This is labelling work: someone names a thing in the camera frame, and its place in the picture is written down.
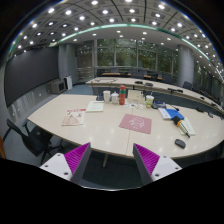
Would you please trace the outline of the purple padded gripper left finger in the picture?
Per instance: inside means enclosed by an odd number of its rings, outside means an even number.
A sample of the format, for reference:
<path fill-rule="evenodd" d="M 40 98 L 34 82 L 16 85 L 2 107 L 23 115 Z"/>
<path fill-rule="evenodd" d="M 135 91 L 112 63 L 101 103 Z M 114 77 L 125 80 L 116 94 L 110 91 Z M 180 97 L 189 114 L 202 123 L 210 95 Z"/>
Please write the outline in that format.
<path fill-rule="evenodd" d="M 66 154 L 56 153 L 41 169 L 72 183 L 79 184 L 91 154 L 91 143 L 81 145 Z"/>

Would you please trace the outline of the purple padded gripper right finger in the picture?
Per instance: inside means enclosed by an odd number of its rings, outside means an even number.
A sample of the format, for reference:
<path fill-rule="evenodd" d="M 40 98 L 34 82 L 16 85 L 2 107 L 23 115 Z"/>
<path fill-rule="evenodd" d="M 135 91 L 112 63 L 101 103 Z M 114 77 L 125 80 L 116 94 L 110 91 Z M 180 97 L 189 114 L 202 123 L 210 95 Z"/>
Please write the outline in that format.
<path fill-rule="evenodd" d="M 168 156 L 159 156 L 149 149 L 133 144 L 133 155 L 144 185 L 181 170 Z"/>

